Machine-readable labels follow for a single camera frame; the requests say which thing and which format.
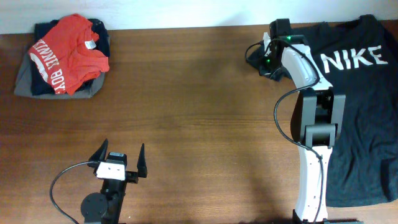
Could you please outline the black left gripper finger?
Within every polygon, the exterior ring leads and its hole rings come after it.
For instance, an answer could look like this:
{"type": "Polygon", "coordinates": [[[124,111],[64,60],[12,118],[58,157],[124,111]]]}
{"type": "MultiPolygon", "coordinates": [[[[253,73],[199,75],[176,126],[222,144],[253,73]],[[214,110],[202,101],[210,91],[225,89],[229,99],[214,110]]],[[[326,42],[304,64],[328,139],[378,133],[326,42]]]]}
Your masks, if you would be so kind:
{"type": "Polygon", "coordinates": [[[90,162],[104,162],[109,141],[105,139],[99,149],[88,159],[90,162]]]}
{"type": "Polygon", "coordinates": [[[147,165],[146,165],[146,157],[145,157],[145,145],[142,143],[139,158],[137,160],[137,173],[138,177],[146,178],[147,177],[147,165]]]}

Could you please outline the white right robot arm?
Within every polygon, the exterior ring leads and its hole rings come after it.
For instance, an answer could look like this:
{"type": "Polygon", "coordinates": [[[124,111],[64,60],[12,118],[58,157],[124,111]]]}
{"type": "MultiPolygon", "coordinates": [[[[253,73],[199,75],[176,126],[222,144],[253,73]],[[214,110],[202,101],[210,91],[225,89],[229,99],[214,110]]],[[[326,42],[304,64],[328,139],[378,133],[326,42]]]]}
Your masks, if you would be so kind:
{"type": "Polygon", "coordinates": [[[277,19],[264,33],[266,70],[285,70],[298,94],[290,122],[291,135],[283,134],[298,147],[300,180],[293,223],[327,223],[326,179],[328,162],[341,133],[346,96],[325,79],[312,58],[304,35],[295,35],[288,19],[277,19]]]}

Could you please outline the dark green Nike t-shirt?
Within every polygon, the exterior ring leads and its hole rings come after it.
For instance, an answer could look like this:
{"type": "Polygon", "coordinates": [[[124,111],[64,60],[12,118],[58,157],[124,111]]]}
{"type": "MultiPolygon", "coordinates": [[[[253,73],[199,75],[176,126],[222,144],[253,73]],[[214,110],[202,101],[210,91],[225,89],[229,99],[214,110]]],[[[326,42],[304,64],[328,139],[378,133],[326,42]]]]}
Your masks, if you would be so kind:
{"type": "Polygon", "coordinates": [[[360,207],[397,199],[397,41],[374,15],[299,27],[323,76],[346,95],[328,166],[326,204],[360,207]]]}

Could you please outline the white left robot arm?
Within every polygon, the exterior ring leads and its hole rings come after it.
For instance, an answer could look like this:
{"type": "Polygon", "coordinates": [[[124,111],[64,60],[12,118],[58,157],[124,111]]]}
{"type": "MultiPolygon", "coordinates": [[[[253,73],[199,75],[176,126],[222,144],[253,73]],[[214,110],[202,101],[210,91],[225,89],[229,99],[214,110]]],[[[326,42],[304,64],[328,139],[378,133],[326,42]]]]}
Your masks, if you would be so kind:
{"type": "Polygon", "coordinates": [[[147,177],[145,145],[142,144],[137,160],[137,170],[129,171],[127,155],[108,152],[108,140],[89,158],[89,167],[97,179],[103,181],[101,190],[87,195],[80,206],[85,223],[118,223],[126,195],[127,184],[137,184],[147,177]]]}

